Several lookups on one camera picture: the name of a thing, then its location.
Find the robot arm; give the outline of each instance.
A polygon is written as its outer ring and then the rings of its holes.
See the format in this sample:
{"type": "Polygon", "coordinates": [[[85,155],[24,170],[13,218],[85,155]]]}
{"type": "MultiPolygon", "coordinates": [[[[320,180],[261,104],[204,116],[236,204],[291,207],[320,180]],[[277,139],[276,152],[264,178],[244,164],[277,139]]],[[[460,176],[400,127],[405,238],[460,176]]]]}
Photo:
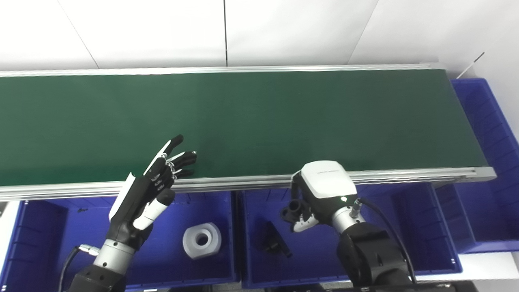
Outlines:
{"type": "Polygon", "coordinates": [[[168,158],[183,141],[178,135],[168,141],[140,177],[130,174],[109,214],[106,240],[93,264],[77,273],[69,292],[124,291],[126,270],[133,255],[148,239],[155,219],[173,202],[171,186],[193,172],[183,167],[196,161],[196,152],[168,158]]]}
{"type": "Polygon", "coordinates": [[[333,226],[340,235],[337,256],[354,286],[411,283],[406,252],[385,230],[365,222],[359,213],[363,199],[358,198],[357,188],[338,162],[315,161],[303,166],[292,177],[291,194],[281,218],[291,223],[293,232],[318,223],[333,226]]]}

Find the robot finger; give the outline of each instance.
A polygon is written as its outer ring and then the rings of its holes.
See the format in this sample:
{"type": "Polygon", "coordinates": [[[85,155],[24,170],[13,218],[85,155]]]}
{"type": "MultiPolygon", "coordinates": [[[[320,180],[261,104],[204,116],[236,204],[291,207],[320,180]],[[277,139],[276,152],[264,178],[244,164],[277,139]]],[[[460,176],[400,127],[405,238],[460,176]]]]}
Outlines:
{"type": "Polygon", "coordinates": [[[166,167],[166,170],[160,175],[160,177],[155,180],[155,185],[160,185],[164,183],[165,181],[173,178],[173,172],[171,171],[171,168],[166,167]]]}
{"type": "Polygon", "coordinates": [[[171,151],[173,151],[173,148],[177,147],[184,141],[184,136],[177,135],[176,137],[173,137],[171,140],[169,140],[169,144],[164,148],[164,152],[166,154],[166,157],[171,154],[171,151]]]}
{"type": "Polygon", "coordinates": [[[195,171],[191,170],[191,169],[179,169],[176,172],[174,172],[173,174],[177,178],[183,178],[183,177],[192,176],[194,173],[195,173],[195,171]]]}
{"type": "Polygon", "coordinates": [[[149,169],[144,173],[144,176],[149,178],[151,181],[156,181],[164,171],[166,171],[166,159],[159,157],[155,159],[149,169]]]}
{"type": "Polygon", "coordinates": [[[179,164],[178,164],[178,168],[182,169],[183,167],[191,165],[191,164],[193,164],[195,162],[196,162],[196,157],[193,158],[193,159],[190,159],[190,160],[180,161],[179,164]]]}
{"type": "Polygon", "coordinates": [[[180,167],[178,166],[179,163],[185,160],[196,159],[196,157],[196,151],[186,151],[178,155],[175,155],[174,157],[168,158],[167,161],[172,163],[176,169],[180,169],[180,167]]]}
{"type": "Polygon", "coordinates": [[[156,186],[157,191],[160,192],[164,189],[170,189],[171,186],[175,183],[175,180],[173,178],[165,179],[162,183],[156,186]]]}
{"type": "Polygon", "coordinates": [[[151,167],[153,165],[155,165],[155,163],[157,163],[157,161],[160,161],[160,163],[162,163],[162,161],[164,160],[163,163],[165,164],[166,158],[169,156],[169,154],[171,153],[173,148],[177,147],[180,143],[182,143],[182,141],[184,141],[184,136],[178,135],[178,136],[172,138],[171,140],[169,140],[168,142],[166,142],[166,144],[164,144],[164,146],[162,146],[162,148],[159,150],[159,152],[157,152],[157,154],[153,158],[152,162],[148,165],[148,167],[144,171],[144,175],[147,175],[147,173],[151,170],[151,167]]]}
{"type": "Polygon", "coordinates": [[[175,192],[162,190],[158,196],[144,207],[142,214],[133,221],[133,226],[139,230],[148,228],[175,199],[175,192]]]}

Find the blue storage crate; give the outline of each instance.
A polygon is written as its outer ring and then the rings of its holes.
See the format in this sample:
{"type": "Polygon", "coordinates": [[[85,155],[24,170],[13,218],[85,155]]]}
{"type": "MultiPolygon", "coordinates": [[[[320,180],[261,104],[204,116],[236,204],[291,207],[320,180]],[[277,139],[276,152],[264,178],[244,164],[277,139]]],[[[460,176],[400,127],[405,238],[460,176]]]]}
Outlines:
{"type": "MultiPolygon", "coordinates": [[[[373,184],[357,187],[359,195],[377,204],[404,241],[418,275],[458,273],[461,265],[434,189],[429,183],[373,184]]],[[[347,280],[336,249],[338,234],[328,225],[317,225],[301,233],[290,232],[280,211],[290,201],[290,190],[244,191],[242,199],[245,237],[244,288],[347,280]],[[293,256],[263,250],[266,222],[277,228],[293,256]]],[[[385,228],[367,207],[368,222],[385,228]]]]}
{"type": "MultiPolygon", "coordinates": [[[[5,291],[57,291],[61,267],[72,247],[103,244],[114,200],[75,198],[22,203],[0,277],[5,291]]],[[[232,212],[229,192],[177,194],[135,254],[127,273],[127,290],[235,282],[232,212]],[[213,222],[222,234],[220,252],[191,260],[182,246],[184,231],[207,222],[213,222]]],[[[65,287],[75,273],[93,261],[92,256],[79,253],[67,271],[65,287]]]]}
{"type": "Polygon", "coordinates": [[[519,147],[486,80],[452,84],[497,179],[436,192],[459,253],[519,250],[519,147]]]}

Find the white cylindrical part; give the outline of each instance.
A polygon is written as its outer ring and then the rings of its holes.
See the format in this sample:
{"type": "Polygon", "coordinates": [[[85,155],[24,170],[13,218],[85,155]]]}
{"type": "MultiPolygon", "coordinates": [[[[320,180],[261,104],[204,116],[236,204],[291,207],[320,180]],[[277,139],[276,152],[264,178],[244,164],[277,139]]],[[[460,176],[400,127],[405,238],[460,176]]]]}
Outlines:
{"type": "Polygon", "coordinates": [[[182,244],[186,254],[195,260],[218,253],[222,235],[215,224],[200,224],[186,229],[182,244]]]}
{"type": "Polygon", "coordinates": [[[140,215],[137,219],[133,221],[133,227],[144,230],[148,228],[157,217],[166,210],[167,206],[161,204],[157,199],[154,199],[151,203],[149,203],[146,207],[144,207],[144,211],[142,215],[140,215]]]}

